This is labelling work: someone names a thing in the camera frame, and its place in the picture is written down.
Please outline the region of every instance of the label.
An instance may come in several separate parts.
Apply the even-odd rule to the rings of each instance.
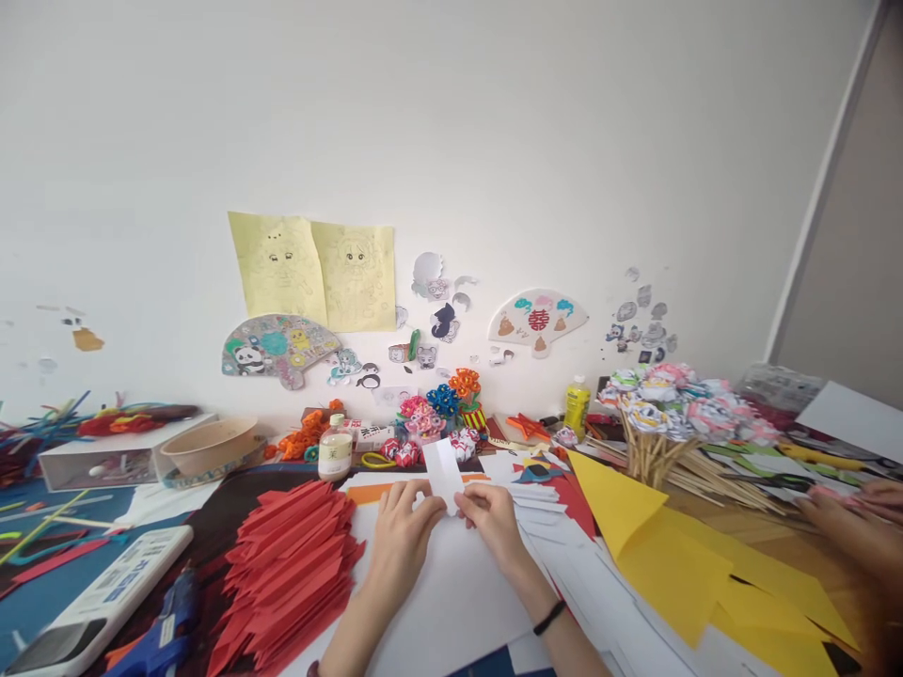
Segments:
[[[349,434],[330,435],[320,441],[317,468],[321,475],[338,475],[351,468],[351,443]]]

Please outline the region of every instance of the glue bottle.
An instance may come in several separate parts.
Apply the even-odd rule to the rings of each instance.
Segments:
[[[351,470],[351,429],[345,427],[345,414],[329,417],[329,428],[320,437],[317,472],[323,481],[344,480]]]
[[[592,397],[590,389],[585,384],[586,376],[578,374],[574,377],[574,383],[567,387],[564,411],[564,425],[577,434],[577,440],[580,442],[586,436],[586,413],[590,409]]]

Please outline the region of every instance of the yellow glue bottle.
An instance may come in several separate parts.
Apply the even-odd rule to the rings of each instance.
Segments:
[[[590,409],[591,397],[592,393],[586,386],[586,376],[578,374],[574,377],[574,383],[567,387],[564,425],[577,434],[580,442],[586,436],[586,413]]]

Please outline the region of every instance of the white paper strip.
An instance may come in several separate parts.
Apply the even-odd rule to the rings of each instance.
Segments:
[[[441,496],[448,506],[449,515],[458,512],[454,505],[454,495],[464,493],[464,480],[458,470],[454,447],[447,439],[439,440],[423,448],[423,460],[426,463],[426,474],[430,479],[433,496]]]

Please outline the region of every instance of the yellow paper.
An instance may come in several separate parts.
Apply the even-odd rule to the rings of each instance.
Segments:
[[[395,331],[392,228],[310,226],[323,271],[326,326],[334,332]]]
[[[824,645],[817,639],[739,627],[721,606],[716,606],[712,624],[784,677],[826,677],[837,674]]]
[[[286,313],[326,325],[323,276],[310,223],[300,216],[229,212],[229,225],[248,316]]]
[[[756,586],[730,580],[719,602],[731,620],[741,628],[793,633],[818,641],[829,638],[795,606]]]
[[[611,556],[617,560],[630,537],[668,497],[583,454],[568,454],[568,459]]]
[[[683,532],[734,563],[734,575],[795,606],[847,645],[859,645],[818,580],[670,508],[659,513],[664,524]]]
[[[695,648],[727,589],[734,565],[689,536],[668,529],[655,515],[627,543],[618,568]]]

